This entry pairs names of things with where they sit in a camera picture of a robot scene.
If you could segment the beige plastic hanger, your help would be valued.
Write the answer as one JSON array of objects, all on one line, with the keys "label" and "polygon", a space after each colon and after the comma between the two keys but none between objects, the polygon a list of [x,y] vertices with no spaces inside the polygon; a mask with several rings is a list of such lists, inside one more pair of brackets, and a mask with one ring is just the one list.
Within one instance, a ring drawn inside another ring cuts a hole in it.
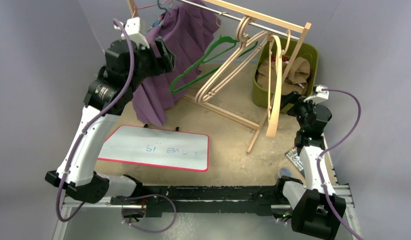
[{"label": "beige plastic hanger", "polygon": [[[280,117],[280,106],[281,106],[281,90],[283,84],[283,64],[282,56],[286,53],[289,48],[291,40],[291,31],[286,30],[287,33],[287,42],[285,48],[282,48],[281,40],[277,35],[270,35],[268,37],[268,97],[267,97],[267,120],[268,127],[266,130],[266,137],[275,138],[277,135],[277,129],[279,124]],[[275,62],[274,69],[272,69],[272,54],[273,54],[273,45],[276,46],[275,52]],[[276,82],[274,86],[274,95],[271,100],[271,90],[272,88],[272,73],[275,73]]]}]

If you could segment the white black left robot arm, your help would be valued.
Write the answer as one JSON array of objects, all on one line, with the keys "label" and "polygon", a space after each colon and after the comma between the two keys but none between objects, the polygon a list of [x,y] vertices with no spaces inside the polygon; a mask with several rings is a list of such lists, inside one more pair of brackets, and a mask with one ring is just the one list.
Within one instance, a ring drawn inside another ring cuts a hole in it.
[{"label": "white black left robot arm", "polygon": [[65,190],[74,200],[95,204],[106,196],[123,196],[138,204],[143,191],[138,181],[127,175],[97,173],[95,165],[108,133],[120,118],[133,93],[144,79],[172,72],[175,56],[162,37],[144,46],[132,40],[114,41],[105,51],[105,65],[88,87],[82,118],[62,164],[48,171],[45,180]]}]

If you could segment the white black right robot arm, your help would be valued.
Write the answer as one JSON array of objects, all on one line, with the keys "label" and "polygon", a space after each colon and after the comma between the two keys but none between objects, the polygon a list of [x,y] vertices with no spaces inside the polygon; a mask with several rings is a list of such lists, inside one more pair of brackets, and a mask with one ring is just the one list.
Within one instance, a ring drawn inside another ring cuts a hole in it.
[{"label": "white black right robot arm", "polygon": [[324,128],[332,118],[331,111],[318,103],[320,97],[307,98],[294,91],[283,97],[281,105],[291,104],[287,111],[296,118],[300,129],[294,145],[302,163],[305,185],[289,177],[280,179],[281,186],[274,190],[275,199],[282,204],[289,202],[291,228],[294,232],[322,240],[334,240],[347,204],[337,196],[328,177],[324,157]]}]

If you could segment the teal plastic hanger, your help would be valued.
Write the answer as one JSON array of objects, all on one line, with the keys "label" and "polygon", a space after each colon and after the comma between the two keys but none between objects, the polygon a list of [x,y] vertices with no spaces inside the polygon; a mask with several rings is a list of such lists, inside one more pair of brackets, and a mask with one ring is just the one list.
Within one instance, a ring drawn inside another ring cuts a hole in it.
[{"label": "teal plastic hanger", "polygon": [[167,12],[169,10],[167,7],[163,6],[163,4],[160,2],[160,0],[156,1],[156,5],[160,10],[163,10],[165,12]]}]

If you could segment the green plastic hanger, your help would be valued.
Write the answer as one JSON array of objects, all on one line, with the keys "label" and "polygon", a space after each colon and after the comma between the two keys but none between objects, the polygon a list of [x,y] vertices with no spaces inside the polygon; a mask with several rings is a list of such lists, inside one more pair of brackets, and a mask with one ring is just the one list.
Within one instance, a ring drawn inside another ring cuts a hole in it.
[{"label": "green plastic hanger", "polygon": [[[230,46],[229,48],[223,50],[222,52],[218,53],[217,55],[215,55],[213,57],[209,57],[209,55],[213,52],[213,50],[215,48],[217,48],[218,46],[220,46],[222,44],[225,44],[225,43],[232,44],[232,46]],[[202,57],[200,57],[195,63],[193,63],[191,66],[189,66],[183,73],[178,75],[173,80],[173,82],[170,84],[169,92],[171,94],[176,94],[176,93],[190,87],[194,83],[202,80],[204,77],[197,77],[194,80],[192,80],[191,82],[186,83],[185,85],[182,85],[182,86],[176,88],[178,82],[180,80],[182,80],[186,75],[188,75],[192,70],[194,70],[195,68],[199,67],[202,64],[206,64],[206,63],[210,62],[211,60],[214,60],[217,57],[223,55],[224,53],[226,53],[229,50],[236,47],[238,43],[239,43],[239,46],[238,46],[237,50],[233,52],[233,54],[230,56],[229,59],[227,59],[227,62],[225,62],[225,64],[229,64],[229,65],[232,64],[239,57],[241,57],[241,56],[245,55],[246,53],[252,51],[258,45],[258,41],[253,37],[245,36],[243,38],[235,39],[235,38],[232,38],[231,36],[221,35],[217,40],[215,40],[209,46],[209,48],[207,49],[207,51],[204,53],[204,55]]]}]

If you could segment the tan garment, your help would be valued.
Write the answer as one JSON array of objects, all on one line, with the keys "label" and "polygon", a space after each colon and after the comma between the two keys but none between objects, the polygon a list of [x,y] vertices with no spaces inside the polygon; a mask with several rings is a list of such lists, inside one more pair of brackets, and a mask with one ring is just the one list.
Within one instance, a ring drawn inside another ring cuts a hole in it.
[{"label": "tan garment", "polygon": [[[281,85],[281,95],[286,96],[291,92],[298,92],[305,95],[308,88],[308,78],[310,76],[310,63],[303,57],[298,57],[293,61],[287,76]],[[269,61],[264,60],[258,65],[256,82],[264,89],[269,87]]]}]

